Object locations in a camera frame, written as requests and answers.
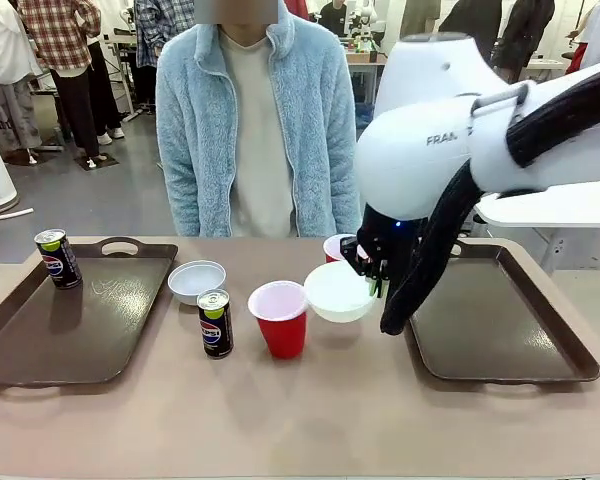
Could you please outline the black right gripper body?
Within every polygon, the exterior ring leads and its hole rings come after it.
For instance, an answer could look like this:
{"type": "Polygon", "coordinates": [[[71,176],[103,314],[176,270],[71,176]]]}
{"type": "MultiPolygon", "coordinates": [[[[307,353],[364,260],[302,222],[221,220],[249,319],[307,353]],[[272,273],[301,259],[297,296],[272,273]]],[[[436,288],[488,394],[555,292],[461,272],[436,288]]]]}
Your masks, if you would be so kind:
{"type": "Polygon", "coordinates": [[[409,270],[421,220],[396,220],[366,204],[357,240],[367,255],[365,274],[373,280],[397,281],[409,270]]]}

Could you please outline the person in light blue top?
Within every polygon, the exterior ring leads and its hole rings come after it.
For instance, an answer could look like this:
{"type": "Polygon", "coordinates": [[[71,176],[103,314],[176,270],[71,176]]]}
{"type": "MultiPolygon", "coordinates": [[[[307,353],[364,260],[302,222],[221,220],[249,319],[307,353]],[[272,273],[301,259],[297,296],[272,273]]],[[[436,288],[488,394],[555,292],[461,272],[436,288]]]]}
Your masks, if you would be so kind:
{"type": "Polygon", "coordinates": [[[600,2],[598,2],[587,18],[581,45],[576,49],[571,64],[565,74],[571,74],[583,68],[600,63],[600,2]]]}

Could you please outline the white background table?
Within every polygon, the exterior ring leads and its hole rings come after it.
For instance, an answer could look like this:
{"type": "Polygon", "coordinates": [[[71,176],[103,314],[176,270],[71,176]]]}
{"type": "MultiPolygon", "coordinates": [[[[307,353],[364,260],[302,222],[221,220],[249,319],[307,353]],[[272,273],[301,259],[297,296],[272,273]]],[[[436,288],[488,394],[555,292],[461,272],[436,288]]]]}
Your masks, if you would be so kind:
{"type": "Polygon", "coordinates": [[[600,182],[509,198],[488,195],[474,211],[484,235],[490,227],[534,231],[546,243],[539,264],[547,274],[600,270],[600,182]]]}

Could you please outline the red plastic cup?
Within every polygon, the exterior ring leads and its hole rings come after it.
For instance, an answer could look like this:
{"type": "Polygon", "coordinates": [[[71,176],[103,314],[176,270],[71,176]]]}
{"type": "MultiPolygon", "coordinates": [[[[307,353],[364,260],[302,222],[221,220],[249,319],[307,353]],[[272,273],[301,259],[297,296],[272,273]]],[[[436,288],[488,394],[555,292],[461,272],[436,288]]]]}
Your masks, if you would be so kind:
{"type": "Polygon", "coordinates": [[[337,234],[327,238],[323,242],[323,251],[326,262],[344,261],[345,257],[341,253],[341,241],[343,239],[356,238],[353,234],[337,234]]]}
{"type": "Polygon", "coordinates": [[[302,353],[308,309],[302,285],[287,280],[269,282],[252,292],[247,306],[273,357],[289,360],[302,353]]]}

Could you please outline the person in blue fleece jacket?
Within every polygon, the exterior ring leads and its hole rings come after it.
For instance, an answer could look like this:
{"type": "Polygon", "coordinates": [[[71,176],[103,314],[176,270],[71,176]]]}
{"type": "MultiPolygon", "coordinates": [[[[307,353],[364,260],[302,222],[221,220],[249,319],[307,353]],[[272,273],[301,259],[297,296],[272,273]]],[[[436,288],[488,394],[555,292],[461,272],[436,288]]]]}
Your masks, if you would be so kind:
{"type": "Polygon", "coordinates": [[[284,0],[196,0],[162,48],[156,130],[176,232],[328,237],[361,223],[336,35],[284,0]]]}

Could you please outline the black Pepsi can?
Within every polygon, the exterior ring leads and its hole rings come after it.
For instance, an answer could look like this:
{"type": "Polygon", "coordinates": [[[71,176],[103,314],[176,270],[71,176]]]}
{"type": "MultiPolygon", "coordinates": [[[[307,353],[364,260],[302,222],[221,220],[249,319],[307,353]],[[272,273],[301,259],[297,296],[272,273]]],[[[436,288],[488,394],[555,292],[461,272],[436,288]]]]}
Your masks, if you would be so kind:
{"type": "Polygon", "coordinates": [[[58,289],[70,289],[82,282],[76,256],[64,230],[44,230],[34,237],[34,242],[58,289]]]}
{"type": "Polygon", "coordinates": [[[198,296],[197,306],[205,353],[213,359],[229,355],[234,346],[229,294],[208,290],[198,296]]]}

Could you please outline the person in red plaid shirt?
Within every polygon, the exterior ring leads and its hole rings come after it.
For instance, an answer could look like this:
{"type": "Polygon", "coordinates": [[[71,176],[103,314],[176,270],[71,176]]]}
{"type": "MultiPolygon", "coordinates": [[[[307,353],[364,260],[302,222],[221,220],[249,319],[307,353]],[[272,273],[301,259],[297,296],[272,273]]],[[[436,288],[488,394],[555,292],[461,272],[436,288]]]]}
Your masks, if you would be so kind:
{"type": "Polygon", "coordinates": [[[100,147],[124,137],[99,44],[100,9],[91,0],[18,0],[18,11],[50,70],[84,167],[98,168],[110,159],[100,147]]]}

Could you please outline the person in white shirt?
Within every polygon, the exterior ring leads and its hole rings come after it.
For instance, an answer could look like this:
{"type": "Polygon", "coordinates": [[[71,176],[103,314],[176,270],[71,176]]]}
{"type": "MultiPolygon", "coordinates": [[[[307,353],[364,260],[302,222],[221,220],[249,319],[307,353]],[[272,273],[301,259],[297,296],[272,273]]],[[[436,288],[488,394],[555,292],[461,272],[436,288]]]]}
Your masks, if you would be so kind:
{"type": "Polygon", "coordinates": [[[29,81],[40,73],[19,14],[0,0],[0,153],[24,152],[31,164],[41,138],[29,81]]]}

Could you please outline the brown plastic serving tray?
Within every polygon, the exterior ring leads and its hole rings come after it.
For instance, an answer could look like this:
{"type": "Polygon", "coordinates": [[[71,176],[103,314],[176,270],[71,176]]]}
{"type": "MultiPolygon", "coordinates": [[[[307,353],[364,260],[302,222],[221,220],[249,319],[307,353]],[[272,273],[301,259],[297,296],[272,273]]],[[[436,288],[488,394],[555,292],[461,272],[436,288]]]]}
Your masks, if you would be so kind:
{"type": "Polygon", "coordinates": [[[72,248],[80,285],[56,288],[38,263],[0,303],[0,389],[112,381],[132,358],[178,253],[174,244],[130,237],[72,248]],[[137,251],[105,252],[116,242],[137,251]]]}
{"type": "Polygon", "coordinates": [[[600,379],[578,333],[582,317],[519,245],[456,241],[439,283],[408,320],[406,361],[418,380],[476,390],[567,392],[600,379]]]}

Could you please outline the white plastic bowl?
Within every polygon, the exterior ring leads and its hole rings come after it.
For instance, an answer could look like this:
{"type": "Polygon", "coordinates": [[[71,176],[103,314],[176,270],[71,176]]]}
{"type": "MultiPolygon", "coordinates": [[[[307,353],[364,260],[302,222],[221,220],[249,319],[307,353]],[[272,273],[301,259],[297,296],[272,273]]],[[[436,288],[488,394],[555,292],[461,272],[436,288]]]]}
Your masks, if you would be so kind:
{"type": "Polygon", "coordinates": [[[304,281],[304,291],[314,312],[332,323],[357,321],[375,302],[367,279],[346,261],[325,263],[314,269],[304,281]]]}
{"type": "Polygon", "coordinates": [[[181,303],[196,306],[198,296],[212,289],[223,289],[224,267],[210,260],[195,260],[175,268],[168,277],[168,287],[181,303]]]}

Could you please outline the person in black jacket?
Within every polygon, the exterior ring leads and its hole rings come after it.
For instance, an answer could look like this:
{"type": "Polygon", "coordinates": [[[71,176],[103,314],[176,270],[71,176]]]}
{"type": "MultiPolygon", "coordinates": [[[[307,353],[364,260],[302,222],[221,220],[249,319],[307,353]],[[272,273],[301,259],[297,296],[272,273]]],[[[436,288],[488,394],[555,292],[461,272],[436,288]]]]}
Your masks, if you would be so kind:
{"type": "Polygon", "coordinates": [[[458,0],[438,31],[473,38],[483,60],[512,84],[537,50],[554,12],[554,0],[515,0],[500,35],[502,0],[458,0]]]}

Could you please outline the person in blue plaid shirt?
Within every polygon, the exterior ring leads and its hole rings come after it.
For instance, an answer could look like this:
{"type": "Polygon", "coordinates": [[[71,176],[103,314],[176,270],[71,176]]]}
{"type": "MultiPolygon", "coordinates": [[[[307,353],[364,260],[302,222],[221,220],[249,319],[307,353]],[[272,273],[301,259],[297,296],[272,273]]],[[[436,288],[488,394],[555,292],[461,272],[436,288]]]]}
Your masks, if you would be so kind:
{"type": "Polygon", "coordinates": [[[167,42],[195,25],[194,11],[194,0],[134,0],[136,65],[151,114],[158,58],[167,42]]]}

